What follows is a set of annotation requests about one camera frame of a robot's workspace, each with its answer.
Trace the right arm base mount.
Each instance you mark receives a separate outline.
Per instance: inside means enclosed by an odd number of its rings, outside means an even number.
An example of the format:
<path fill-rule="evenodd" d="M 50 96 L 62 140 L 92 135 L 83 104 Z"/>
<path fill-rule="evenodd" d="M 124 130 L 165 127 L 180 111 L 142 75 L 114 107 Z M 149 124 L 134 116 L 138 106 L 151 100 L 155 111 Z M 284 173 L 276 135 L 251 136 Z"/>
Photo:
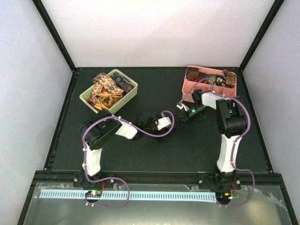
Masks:
<path fill-rule="evenodd" d="M 199 173 L 198 184 L 201 188 L 210 190 L 240 190 L 240 184 L 237 183 L 238 176 L 236 172 L 229 173 Z"/>

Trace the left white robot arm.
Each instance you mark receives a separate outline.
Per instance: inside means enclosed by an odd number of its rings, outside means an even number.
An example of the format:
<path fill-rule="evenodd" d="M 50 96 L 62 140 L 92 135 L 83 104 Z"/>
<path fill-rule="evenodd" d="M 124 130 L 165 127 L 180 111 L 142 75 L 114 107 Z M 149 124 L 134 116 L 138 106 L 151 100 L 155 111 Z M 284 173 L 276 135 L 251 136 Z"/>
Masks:
<path fill-rule="evenodd" d="M 85 122 L 80 129 L 84 151 L 82 168 L 86 172 L 85 183 L 90 187 L 96 187 L 100 183 L 101 176 L 98 172 L 101 170 L 102 149 L 114 135 L 133 141 L 141 139 L 144 135 L 163 138 L 172 131 L 174 125 L 174 115 L 167 110 L 158 116 L 149 116 L 145 122 L 136 123 L 117 117 L 106 109 L 99 111 L 95 118 Z"/>

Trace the black necktie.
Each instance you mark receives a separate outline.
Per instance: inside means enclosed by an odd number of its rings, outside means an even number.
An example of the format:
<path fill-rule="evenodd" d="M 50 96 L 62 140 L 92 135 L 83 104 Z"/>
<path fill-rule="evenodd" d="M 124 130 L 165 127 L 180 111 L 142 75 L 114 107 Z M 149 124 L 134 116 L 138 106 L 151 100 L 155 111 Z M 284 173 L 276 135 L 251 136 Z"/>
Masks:
<path fill-rule="evenodd" d="M 170 134 L 176 133 L 177 131 L 180 130 L 182 124 L 179 122 L 176 122 L 173 126 L 173 128 L 170 130 Z"/>

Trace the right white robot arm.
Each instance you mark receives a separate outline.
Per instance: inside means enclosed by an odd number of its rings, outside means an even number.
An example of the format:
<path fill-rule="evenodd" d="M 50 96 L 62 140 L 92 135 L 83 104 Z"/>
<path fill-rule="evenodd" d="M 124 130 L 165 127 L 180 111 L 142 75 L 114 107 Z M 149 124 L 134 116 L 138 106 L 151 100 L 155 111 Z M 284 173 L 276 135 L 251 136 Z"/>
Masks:
<path fill-rule="evenodd" d="M 249 113 L 237 98 L 221 95 L 215 91 L 196 90 L 192 98 L 195 104 L 192 108 L 188 108 L 183 100 L 177 103 L 177 107 L 185 111 L 188 120 L 194 120 L 208 107 L 216 110 L 221 148 L 213 183 L 215 187 L 223 189 L 230 184 L 228 175 L 238 171 L 236 168 L 238 146 L 250 129 Z"/>

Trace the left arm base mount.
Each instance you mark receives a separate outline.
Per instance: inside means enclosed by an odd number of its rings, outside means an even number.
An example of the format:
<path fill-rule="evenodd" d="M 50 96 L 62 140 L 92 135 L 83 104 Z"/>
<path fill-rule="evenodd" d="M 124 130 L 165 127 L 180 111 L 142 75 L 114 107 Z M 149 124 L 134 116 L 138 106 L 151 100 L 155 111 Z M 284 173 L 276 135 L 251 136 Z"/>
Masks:
<path fill-rule="evenodd" d="M 103 184 L 105 188 L 112 188 L 114 183 L 117 181 L 114 173 L 111 172 L 98 172 L 94 176 L 88 178 L 92 181 L 88 181 L 84 172 L 78 173 L 74 178 L 73 187 L 75 188 L 98 188 L 100 189 Z"/>

